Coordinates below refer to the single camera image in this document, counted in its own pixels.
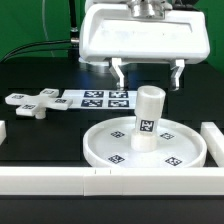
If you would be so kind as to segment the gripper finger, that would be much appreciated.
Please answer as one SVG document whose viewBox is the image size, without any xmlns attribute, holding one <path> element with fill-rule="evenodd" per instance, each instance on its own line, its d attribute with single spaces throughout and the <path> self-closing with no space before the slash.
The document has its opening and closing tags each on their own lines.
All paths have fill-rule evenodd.
<svg viewBox="0 0 224 224">
<path fill-rule="evenodd" d="M 112 58 L 110 60 L 110 72 L 117 80 L 117 87 L 123 90 L 125 87 L 125 77 L 120 68 L 122 65 L 122 60 L 120 58 Z"/>
<path fill-rule="evenodd" d="M 170 69 L 172 71 L 170 77 L 170 89 L 177 91 L 180 87 L 180 77 L 185 68 L 185 61 L 183 59 L 176 59 L 170 62 Z"/>
</svg>

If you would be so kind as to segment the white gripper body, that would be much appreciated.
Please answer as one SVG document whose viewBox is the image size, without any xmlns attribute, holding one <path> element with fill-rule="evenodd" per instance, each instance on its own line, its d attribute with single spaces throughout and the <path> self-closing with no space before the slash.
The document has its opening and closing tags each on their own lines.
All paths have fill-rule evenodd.
<svg viewBox="0 0 224 224">
<path fill-rule="evenodd" d="M 80 56 L 102 62 L 196 64 L 210 53 L 205 16 L 199 11 L 168 10 L 163 19 L 135 18 L 127 4 L 89 6 L 80 31 Z"/>
</svg>

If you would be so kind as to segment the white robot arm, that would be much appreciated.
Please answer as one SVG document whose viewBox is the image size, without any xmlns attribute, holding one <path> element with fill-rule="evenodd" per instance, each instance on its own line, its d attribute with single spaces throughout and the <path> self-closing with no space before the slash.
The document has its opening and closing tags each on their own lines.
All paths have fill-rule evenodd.
<svg viewBox="0 0 224 224">
<path fill-rule="evenodd" d="M 79 54 L 106 62 L 124 87 L 123 63 L 168 63 L 171 89 L 210 53 L 205 16 L 183 0 L 86 0 Z"/>
</svg>

